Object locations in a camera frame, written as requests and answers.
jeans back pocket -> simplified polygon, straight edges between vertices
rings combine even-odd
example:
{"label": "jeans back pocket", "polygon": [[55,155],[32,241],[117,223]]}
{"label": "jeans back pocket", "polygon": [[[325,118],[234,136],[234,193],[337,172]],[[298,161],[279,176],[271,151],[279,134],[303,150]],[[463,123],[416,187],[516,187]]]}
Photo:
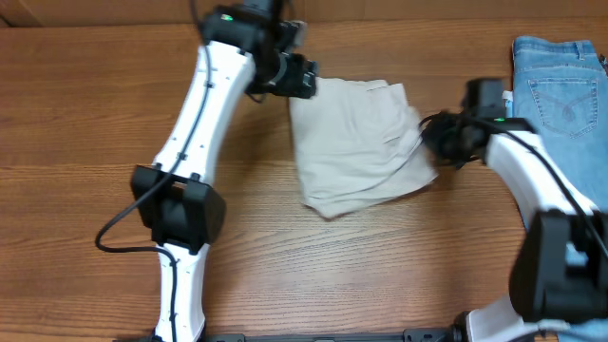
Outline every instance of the jeans back pocket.
{"label": "jeans back pocket", "polygon": [[529,80],[532,96],[547,129],[572,139],[598,126],[598,80]]}

blue jeans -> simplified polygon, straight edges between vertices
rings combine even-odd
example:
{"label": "blue jeans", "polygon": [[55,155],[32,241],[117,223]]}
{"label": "blue jeans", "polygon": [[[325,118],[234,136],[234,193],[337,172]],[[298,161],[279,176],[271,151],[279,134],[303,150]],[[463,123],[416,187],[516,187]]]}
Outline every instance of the blue jeans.
{"label": "blue jeans", "polygon": [[[593,46],[520,37],[513,43],[513,64],[512,115],[526,118],[567,179],[608,211],[608,76]],[[608,321],[575,330],[608,340]]]}

wood grain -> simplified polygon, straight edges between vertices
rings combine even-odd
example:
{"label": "wood grain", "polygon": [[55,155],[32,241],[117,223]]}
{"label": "wood grain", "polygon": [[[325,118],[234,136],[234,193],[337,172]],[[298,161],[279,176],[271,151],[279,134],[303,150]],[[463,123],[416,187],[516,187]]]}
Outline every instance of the wood grain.
{"label": "wood grain", "polygon": [[[189,0],[0,0],[17,27],[186,24]],[[199,0],[201,13],[237,0]],[[394,19],[573,18],[608,16],[604,0],[294,0],[311,23]]]}
{"label": "wood grain", "polygon": [[[607,29],[593,18],[318,24],[303,51],[326,77],[404,83],[425,115],[457,107],[470,78],[508,78],[517,35],[602,51]],[[155,326],[157,258],[108,256],[93,238],[173,126],[196,43],[189,26],[0,32],[0,340]],[[207,265],[209,333],[394,332],[496,299],[523,237],[516,205],[479,164],[440,171],[419,194],[323,220],[299,202],[286,101],[241,101],[218,170],[229,212]],[[131,216],[106,242],[149,245],[149,231]]]}

black clamp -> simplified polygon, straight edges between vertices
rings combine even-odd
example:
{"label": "black clamp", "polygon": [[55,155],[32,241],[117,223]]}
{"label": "black clamp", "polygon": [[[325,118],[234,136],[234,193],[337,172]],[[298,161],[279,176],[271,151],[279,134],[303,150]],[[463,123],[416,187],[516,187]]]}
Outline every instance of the black clamp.
{"label": "black clamp", "polygon": [[[608,216],[591,217],[608,243]],[[567,244],[588,256],[585,265],[569,265]],[[582,323],[608,318],[608,260],[577,216],[559,210],[538,213],[525,237],[509,278],[513,309],[525,322],[560,319]]]}
{"label": "black clamp", "polygon": [[503,104],[503,81],[477,79],[466,84],[464,110],[460,114],[442,111],[420,122],[422,139],[441,165],[462,168],[468,162],[485,161],[485,149],[496,131],[475,124],[484,121],[501,130],[535,133],[523,118],[507,118]]}
{"label": "black clamp", "polygon": [[[154,187],[166,173],[137,166],[131,190],[137,200]],[[152,229],[152,240],[160,246],[171,243],[195,255],[205,243],[219,235],[226,215],[226,202],[208,184],[173,177],[139,207],[143,225]]]}
{"label": "black clamp", "polygon": [[241,5],[217,6],[199,31],[205,42],[216,41],[249,52],[256,75],[248,94],[310,99],[316,94],[318,64],[291,50],[301,40],[299,22],[282,22],[284,0],[249,0]]}

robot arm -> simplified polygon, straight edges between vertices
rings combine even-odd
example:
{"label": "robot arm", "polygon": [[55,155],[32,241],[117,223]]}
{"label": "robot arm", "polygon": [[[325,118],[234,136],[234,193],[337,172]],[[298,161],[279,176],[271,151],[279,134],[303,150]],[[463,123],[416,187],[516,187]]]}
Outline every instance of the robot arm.
{"label": "robot arm", "polygon": [[316,63],[291,53],[306,25],[280,22],[282,5],[283,0],[250,0],[243,5],[217,7],[206,17],[199,27],[206,47],[199,48],[194,78],[178,121],[156,156],[155,167],[138,166],[133,175],[131,187],[136,199],[165,176],[171,177],[152,200],[139,207],[157,247],[177,261],[178,281],[174,284],[171,262],[160,254],[161,316],[155,338],[161,341],[174,342],[174,327],[180,342],[204,338],[204,263],[226,210],[212,185],[219,150],[238,100],[245,92],[298,98],[310,98],[316,92]]}
{"label": "robot arm", "polygon": [[509,295],[457,323],[468,342],[518,340],[608,317],[608,216],[566,179],[526,120],[505,117],[502,90],[500,80],[470,82],[464,112],[437,114],[422,133],[440,160],[462,167],[481,158],[513,194],[528,229]]}

